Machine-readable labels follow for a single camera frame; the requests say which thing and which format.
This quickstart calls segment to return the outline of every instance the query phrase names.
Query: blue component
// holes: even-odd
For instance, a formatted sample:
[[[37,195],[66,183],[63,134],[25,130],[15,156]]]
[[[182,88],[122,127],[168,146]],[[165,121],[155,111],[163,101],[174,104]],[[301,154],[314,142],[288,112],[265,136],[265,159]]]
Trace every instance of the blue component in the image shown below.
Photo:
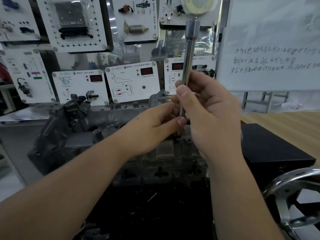
[[[12,0],[2,0],[2,4],[6,7],[14,9],[14,10],[18,10],[20,8],[19,3],[14,2]]]

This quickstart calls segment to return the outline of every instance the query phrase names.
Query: digital display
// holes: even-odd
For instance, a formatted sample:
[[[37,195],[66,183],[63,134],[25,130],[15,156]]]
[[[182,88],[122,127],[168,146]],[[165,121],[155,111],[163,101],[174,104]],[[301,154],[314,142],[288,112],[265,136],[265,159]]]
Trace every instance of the digital display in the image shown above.
[[[182,63],[172,63],[172,70],[183,70],[183,62]]]
[[[103,82],[102,75],[90,75],[91,82]]]
[[[141,76],[151,75],[151,74],[153,74],[153,68],[152,67],[141,68]]]

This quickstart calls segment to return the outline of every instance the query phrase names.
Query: forearm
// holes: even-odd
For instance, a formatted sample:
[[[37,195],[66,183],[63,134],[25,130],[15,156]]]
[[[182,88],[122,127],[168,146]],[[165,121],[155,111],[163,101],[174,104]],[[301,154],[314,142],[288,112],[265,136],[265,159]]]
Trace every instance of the forearm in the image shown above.
[[[241,153],[209,160],[214,223],[219,240],[283,240]]]
[[[111,141],[105,139],[2,202],[0,239],[72,239],[128,159]]]

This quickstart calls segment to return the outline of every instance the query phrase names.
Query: person's left hand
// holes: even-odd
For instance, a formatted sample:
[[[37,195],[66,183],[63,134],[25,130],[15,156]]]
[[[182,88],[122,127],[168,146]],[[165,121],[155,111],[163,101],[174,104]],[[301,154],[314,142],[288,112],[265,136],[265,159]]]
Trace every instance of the person's left hand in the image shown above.
[[[114,133],[112,140],[121,143],[126,157],[148,153],[186,125],[184,117],[176,117],[178,110],[172,102],[147,109]]]

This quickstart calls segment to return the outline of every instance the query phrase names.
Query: engine block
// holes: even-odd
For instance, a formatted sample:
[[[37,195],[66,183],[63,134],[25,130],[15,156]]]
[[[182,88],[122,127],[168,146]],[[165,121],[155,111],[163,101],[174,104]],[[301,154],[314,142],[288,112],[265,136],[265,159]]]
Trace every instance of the engine block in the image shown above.
[[[73,94],[71,101],[50,111],[49,120],[28,153],[43,175],[109,137],[146,109],[168,101],[165,90],[152,95],[148,102],[113,104],[100,111],[92,111],[85,100]],[[169,182],[189,185],[203,180],[208,176],[206,161],[192,141],[190,125],[185,129],[182,139],[170,136],[153,151],[130,159],[114,177],[113,186]]]

